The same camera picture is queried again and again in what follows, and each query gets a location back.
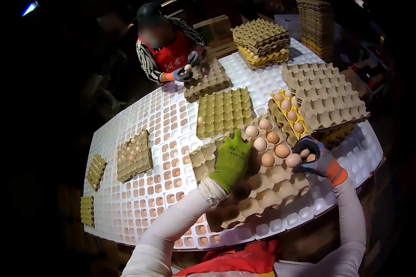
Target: table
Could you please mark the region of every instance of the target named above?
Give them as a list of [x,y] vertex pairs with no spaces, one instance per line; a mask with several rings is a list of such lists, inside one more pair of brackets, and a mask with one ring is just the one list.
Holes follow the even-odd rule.
[[[323,62],[293,38],[289,48],[290,64]],[[283,65],[250,71],[238,53],[221,58],[219,62],[231,79],[232,89],[248,87],[256,117],[267,112],[271,93],[288,89],[282,80]],[[170,196],[179,199],[181,194],[186,195],[196,188],[188,153],[210,141],[210,138],[199,140],[196,136],[197,109],[198,103],[185,100],[183,83],[171,82],[132,104],[94,133],[87,167],[94,154],[100,154],[108,164],[97,192],[84,178],[83,195],[94,196],[95,221],[95,228],[84,226],[85,232],[136,245],[156,217],[174,204],[169,203]],[[122,184],[116,180],[116,149],[142,128],[150,132],[153,168]],[[348,171],[356,188],[369,178],[383,158],[382,148],[368,121],[359,123],[332,154]],[[253,217],[242,226],[212,233],[205,215],[202,216],[175,243],[175,250],[235,245],[273,236],[312,220],[333,207],[336,198],[327,179],[313,174],[307,178],[311,189],[304,196],[284,207],[270,209],[262,217]],[[216,241],[215,236],[220,236],[220,241]]]

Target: work glove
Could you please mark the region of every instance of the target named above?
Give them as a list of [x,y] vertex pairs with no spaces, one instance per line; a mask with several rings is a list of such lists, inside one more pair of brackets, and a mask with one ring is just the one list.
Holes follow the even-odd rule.
[[209,177],[229,194],[231,187],[247,171],[250,153],[251,141],[245,143],[240,131],[235,130],[234,138],[225,137],[223,145],[217,149],[215,170],[209,174]]
[[191,70],[188,70],[185,72],[184,66],[181,68],[178,68],[172,72],[172,77],[176,81],[189,81],[193,77],[193,73]]
[[305,149],[310,150],[311,154],[315,154],[316,159],[295,166],[294,173],[312,172],[327,177],[333,187],[342,184],[348,177],[347,171],[338,164],[322,142],[316,141],[312,136],[304,136],[294,145],[293,153],[300,154]]
[[188,64],[196,66],[200,63],[201,57],[197,51],[191,51],[188,55]]

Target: cap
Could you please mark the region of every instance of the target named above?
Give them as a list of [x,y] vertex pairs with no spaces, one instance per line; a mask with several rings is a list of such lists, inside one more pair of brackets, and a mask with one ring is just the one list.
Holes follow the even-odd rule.
[[157,3],[145,3],[137,11],[137,22],[139,29],[145,26],[159,26],[166,22],[168,19],[161,14],[161,6]]

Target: red apron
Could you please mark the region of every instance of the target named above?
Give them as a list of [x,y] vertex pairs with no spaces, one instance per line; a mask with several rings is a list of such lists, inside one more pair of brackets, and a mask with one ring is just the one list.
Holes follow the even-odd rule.
[[192,50],[192,44],[183,37],[182,33],[174,25],[172,26],[172,30],[176,38],[170,45],[157,52],[146,46],[153,54],[157,66],[165,73],[171,73],[187,65],[188,55]]
[[183,269],[173,276],[217,276],[213,273],[233,271],[238,276],[274,277],[274,259],[280,258],[281,253],[282,246],[277,238],[250,243],[239,252],[214,250],[208,252],[200,264]]

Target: striped shirt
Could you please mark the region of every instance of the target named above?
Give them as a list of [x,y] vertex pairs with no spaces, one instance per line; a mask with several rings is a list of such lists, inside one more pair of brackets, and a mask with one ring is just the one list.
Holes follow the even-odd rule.
[[[205,41],[202,36],[188,23],[177,17],[170,17],[168,19],[181,31],[183,36],[193,45],[193,48],[198,44],[205,46]],[[152,49],[154,51],[159,51],[163,48],[164,47]],[[146,76],[152,81],[161,82],[160,75],[162,74],[162,71],[157,66],[151,51],[139,39],[137,39],[136,50],[140,65],[145,71]]]

